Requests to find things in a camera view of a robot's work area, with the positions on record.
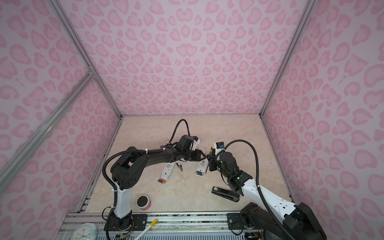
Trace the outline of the white remote control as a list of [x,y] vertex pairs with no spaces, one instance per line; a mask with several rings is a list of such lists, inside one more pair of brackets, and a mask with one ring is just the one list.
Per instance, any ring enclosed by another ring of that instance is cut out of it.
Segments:
[[201,160],[196,168],[195,174],[199,177],[204,177],[208,169],[209,162],[207,160]]
[[163,171],[161,173],[161,176],[158,180],[160,183],[165,184],[169,180],[169,178],[172,174],[172,171],[175,167],[175,164],[176,163],[166,163],[166,165],[164,166]]

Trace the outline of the black yellow handled screwdriver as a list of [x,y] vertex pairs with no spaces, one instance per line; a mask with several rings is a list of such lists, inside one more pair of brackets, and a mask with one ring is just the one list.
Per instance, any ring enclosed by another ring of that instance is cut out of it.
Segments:
[[209,156],[211,159],[215,159],[215,157],[216,157],[216,148],[215,147],[211,148]]

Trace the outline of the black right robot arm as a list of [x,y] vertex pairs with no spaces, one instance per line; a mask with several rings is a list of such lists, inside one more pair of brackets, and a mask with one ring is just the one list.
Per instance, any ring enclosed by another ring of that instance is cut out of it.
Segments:
[[281,240],[325,240],[326,233],[310,206],[287,201],[240,170],[233,154],[213,148],[210,170],[219,171],[231,190],[251,200],[241,210],[244,228],[260,227]]

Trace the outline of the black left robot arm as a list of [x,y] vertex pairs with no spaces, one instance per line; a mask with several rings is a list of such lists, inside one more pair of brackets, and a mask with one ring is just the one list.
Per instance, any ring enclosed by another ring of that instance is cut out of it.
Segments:
[[107,216],[104,230],[130,231],[134,219],[132,217],[132,192],[146,167],[161,163],[174,163],[177,161],[200,162],[206,155],[199,149],[162,146],[155,150],[139,150],[129,147],[108,158],[103,167],[102,174],[105,180],[113,187],[114,202]]

